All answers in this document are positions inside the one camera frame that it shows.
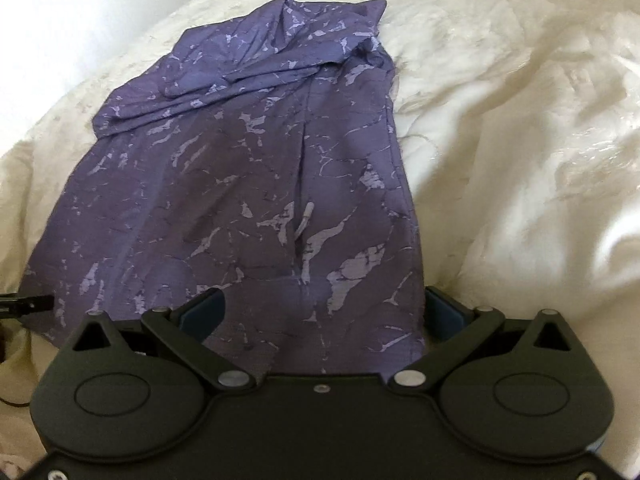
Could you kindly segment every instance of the silver bolt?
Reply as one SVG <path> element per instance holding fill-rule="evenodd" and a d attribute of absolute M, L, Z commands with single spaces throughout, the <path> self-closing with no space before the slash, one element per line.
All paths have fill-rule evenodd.
<path fill-rule="evenodd" d="M 218 376 L 218 382 L 227 388 L 241 388 L 247 386 L 249 381 L 251 381 L 251 377 L 242 370 L 229 370 Z"/>
<path fill-rule="evenodd" d="M 402 370 L 394 375 L 394 381 L 400 386 L 416 388 L 427 381 L 427 376 L 418 370 Z"/>
<path fill-rule="evenodd" d="M 47 475 L 47 480 L 68 480 L 66 475 L 62 471 L 58 471 L 54 469 L 53 471 L 49 471 Z"/>
<path fill-rule="evenodd" d="M 331 391 L 331 386 L 328 384 L 316 384 L 314 391 L 316 394 L 328 394 Z"/>

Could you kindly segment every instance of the marbled print fabric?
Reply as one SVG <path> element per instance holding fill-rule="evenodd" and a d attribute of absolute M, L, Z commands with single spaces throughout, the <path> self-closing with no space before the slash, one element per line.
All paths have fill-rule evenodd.
<path fill-rule="evenodd" d="M 113 91 L 23 292 L 56 344 L 224 289 L 206 345 L 261 376 L 380 372 L 423 350 L 417 222 L 377 40 L 384 0 L 274 0 L 185 31 Z"/>

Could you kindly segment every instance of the bed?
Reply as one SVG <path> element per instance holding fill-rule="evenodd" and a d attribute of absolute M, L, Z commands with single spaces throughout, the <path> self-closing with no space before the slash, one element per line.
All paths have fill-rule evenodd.
<path fill-rule="evenodd" d="M 0 292 L 17 290 L 108 94 L 185 29 L 267 1 L 193 0 L 0 159 Z M 637 475 L 640 0 L 387 2 L 380 40 L 396 64 L 394 117 L 425 282 L 508 317 L 559 310 L 614 394 L 601 456 Z M 55 349 L 17 323 L 2 326 L 0 392 L 21 404 Z M 28 409 L 0 405 L 0 469 L 16 477 L 43 453 Z"/>

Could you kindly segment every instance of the white comforter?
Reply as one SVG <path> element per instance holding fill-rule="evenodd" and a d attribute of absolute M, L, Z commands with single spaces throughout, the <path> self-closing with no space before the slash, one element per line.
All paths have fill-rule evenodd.
<path fill-rule="evenodd" d="M 109 92 L 186 28 L 266 1 L 193 0 L 0 160 L 0 291 L 17 288 Z M 560 310 L 613 390 L 602 455 L 626 475 L 640 470 L 639 13 L 640 0 L 388 0 L 381 26 L 426 282 L 509 317 Z"/>

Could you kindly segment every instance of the black plastic mount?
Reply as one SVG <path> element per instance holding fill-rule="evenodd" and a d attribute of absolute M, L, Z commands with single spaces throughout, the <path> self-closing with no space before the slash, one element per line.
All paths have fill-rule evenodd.
<path fill-rule="evenodd" d="M 54 298 L 52 295 L 20 298 L 17 294 L 0 294 L 0 319 L 53 310 L 53 306 Z"/>
<path fill-rule="evenodd" d="M 593 453 L 610 391 L 555 311 L 507 320 L 427 288 L 443 342 L 388 384 L 258 384 L 200 344 L 224 311 L 210 289 L 136 321 L 90 312 L 33 395 L 49 453 L 24 479 L 620 480 Z"/>

